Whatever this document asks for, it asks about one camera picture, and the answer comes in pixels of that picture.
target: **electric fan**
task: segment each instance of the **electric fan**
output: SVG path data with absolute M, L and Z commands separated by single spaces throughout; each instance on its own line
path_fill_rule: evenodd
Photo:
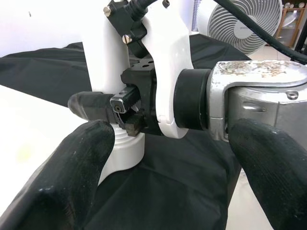
M 262 29 L 274 35 L 282 16 L 281 0 L 231 0 Z M 226 42 L 245 54 L 254 53 L 265 42 L 235 16 L 213 0 L 195 0 L 192 30 Z

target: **fan grille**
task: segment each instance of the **fan grille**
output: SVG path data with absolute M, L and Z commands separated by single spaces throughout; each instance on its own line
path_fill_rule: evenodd
M 269 34 L 273 35 L 278 27 L 281 13 L 279 0 L 233 0 L 240 10 L 251 18 Z M 255 52 L 264 45 L 264 41 L 255 33 L 247 38 L 237 38 L 234 32 L 238 19 L 218 5 L 209 22 L 209 36 L 227 42 L 245 54 Z

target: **white fan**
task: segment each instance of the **white fan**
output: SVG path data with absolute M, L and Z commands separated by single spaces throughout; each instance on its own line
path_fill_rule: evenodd
M 281 0 L 232 2 L 266 32 L 275 34 L 282 17 Z M 245 54 L 254 53 L 265 45 L 261 38 L 213 0 L 202 0 L 198 6 L 197 16 L 194 15 L 194 21 L 196 17 L 198 31 L 201 34 L 229 43 Z

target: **black cloth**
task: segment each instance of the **black cloth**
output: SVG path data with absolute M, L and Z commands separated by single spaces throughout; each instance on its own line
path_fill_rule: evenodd
M 190 43 L 195 68 L 249 60 L 199 34 Z M 81 43 L 0 58 L 0 84 L 63 106 L 71 95 L 91 91 Z M 143 160 L 98 187 L 85 229 L 225 229 L 239 171 L 229 145 L 213 141 L 207 131 L 190 130 L 182 139 L 146 135 Z

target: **white table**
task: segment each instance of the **white table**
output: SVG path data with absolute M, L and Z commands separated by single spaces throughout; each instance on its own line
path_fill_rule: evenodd
M 59 143 L 85 120 L 68 108 L 0 86 L 0 216 Z M 240 175 L 226 230 L 272 230 Z

